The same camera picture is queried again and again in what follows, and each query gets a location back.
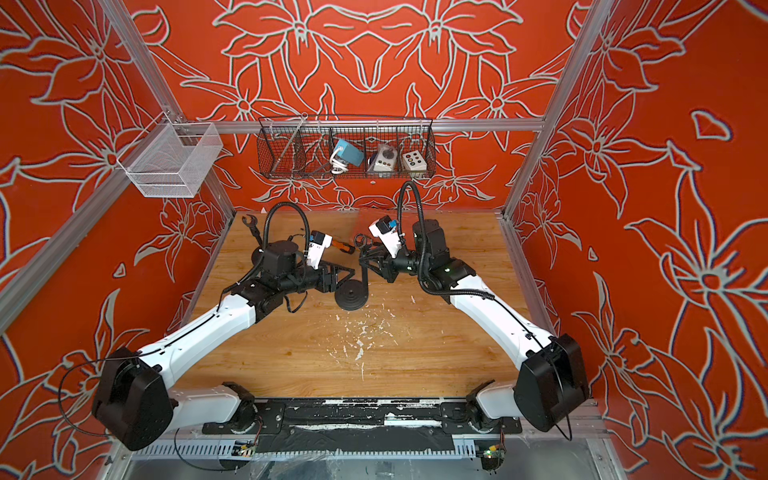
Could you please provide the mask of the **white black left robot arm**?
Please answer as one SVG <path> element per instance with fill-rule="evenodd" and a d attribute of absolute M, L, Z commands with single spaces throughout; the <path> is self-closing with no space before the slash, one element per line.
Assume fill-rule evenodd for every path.
<path fill-rule="evenodd" d="M 313 231 L 305 247 L 301 252 L 291 240 L 264 243 L 252 256 L 253 267 L 224 289 L 215 307 L 137 351 L 122 347 L 108 356 L 93 397 L 95 419 L 130 451 L 189 426 L 215 423 L 238 434 L 259 426 L 254 396 L 234 382 L 199 391 L 175 385 L 228 339 L 288 306 L 289 295 L 334 292 L 352 279 L 353 269 L 322 256 L 330 247 L 353 254 L 354 246 Z"/>

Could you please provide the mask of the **black microphone stand pole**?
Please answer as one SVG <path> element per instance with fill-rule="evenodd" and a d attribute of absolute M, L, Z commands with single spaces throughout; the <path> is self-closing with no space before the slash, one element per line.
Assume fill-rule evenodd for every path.
<path fill-rule="evenodd" d="M 263 248 L 263 237 L 258 227 L 258 219 L 253 214 L 244 214 L 241 218 L 242 223 L 248 228 L 251 236 L 257 242 L 257 248 Z"/>

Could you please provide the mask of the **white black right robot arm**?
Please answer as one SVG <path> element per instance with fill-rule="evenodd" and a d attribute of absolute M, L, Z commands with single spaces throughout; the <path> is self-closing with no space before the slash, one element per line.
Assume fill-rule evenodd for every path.
<path fill-rule="evenodd" d="M 388 216 L 373 222 L 354 243 L 359 263 L 389 283 L 408 274 L 433 296 L 466 314 L 509 357 L 518 371 L 515 382 L 490 382 L 471 400 L 492 420 L 522 417 L 547 432 L 567 422 L 586 402 L 590 390 L 580 345 L 571 336 L 554 336 L 504 302 L 466 262 L 451 255 L 438 221 L 413 226 L 415 244 L 408 247 L 397 221 Z"/>

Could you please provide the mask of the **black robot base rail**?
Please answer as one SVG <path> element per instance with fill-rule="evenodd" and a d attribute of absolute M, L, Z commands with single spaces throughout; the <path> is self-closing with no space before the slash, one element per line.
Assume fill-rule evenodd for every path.
<path fill-rule="evenodd" d="M 266 449 L 352 451 L 449 448 L 472 440 L 477 452 L 520 434 L 515 417 L 489 419 L 463 398 L 259 399 L 244 431 L 206 423 L 205 436 L 252 441 Z"/>

